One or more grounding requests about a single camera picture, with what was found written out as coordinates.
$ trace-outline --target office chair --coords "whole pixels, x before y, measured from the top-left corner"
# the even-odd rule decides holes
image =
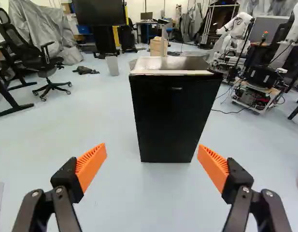
[[[18,33],[15,26],[11,24],[10,18],[3,8],[0,8],[0,33],[11,51],[15,53],[14,60],[21,60],[25,67],[36,70],[39,77],[46,78],[47,85],[32,91],[35,96],[38,95],[39,91],[44,90],[40,99],[45,102],[47,100],[45,96],[50,90],[57,89],[65,91],[68,95],[71,94],[69,90],[59,87],[65,85],[71,87],[71,82],[52,83],[48,78],[53,75],[58,68],[64,68],[62,66],[62,61],[64,60],[62,57],[50,58],[49,56],[48,46],[54,42],[43,44],[41,51],[34,45],[29,44]]]

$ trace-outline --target cardboard box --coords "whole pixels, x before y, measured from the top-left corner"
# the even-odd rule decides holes
[[[156,36],[150,40],[150,56],[159,57],[161,55],[161,37]],[[164,56],[167,56],[168,40],[164,41]]]
[[[69,15],[71,13],[69,3],[62,3],[61,4],[64,14]]]

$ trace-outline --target black monitor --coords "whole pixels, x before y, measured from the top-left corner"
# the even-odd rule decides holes
[[[79,25],[123,26],[126,24],[122,0],[72,0]]]
[[[141,20],[151,20],[152,18],[153,18],[153,12],[140,13]]]

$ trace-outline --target yellow object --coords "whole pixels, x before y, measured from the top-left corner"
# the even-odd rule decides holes
[[[114,42],[116,47],[121,46],[120,40],[119,40],[118,28],[119,26],[112,26],[112,30],[114,31]]]
[[[128,24],[128,6],[125,5],[124,8],[125,8],[126,25],[129,25]],[[112,26],[112,29],[114,31],[114,42],[115,42],[116,47],[121,46],[120,40],[119,40],[118,28],[119,28],[119,26]]]
[[[129,25],[128,23],[128,6],[125,5],[125,16],[126,16],[126,25]]]

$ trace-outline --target gray cloth cover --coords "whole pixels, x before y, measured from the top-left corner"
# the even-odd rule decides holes
[[[8,11],[12,24],[27,42],[40,49],[41,45],[54,41],[48,46],[50,57],[63,57],[67,65],[83,60],[61,9],[39,6],[30,0],[9,0]]]

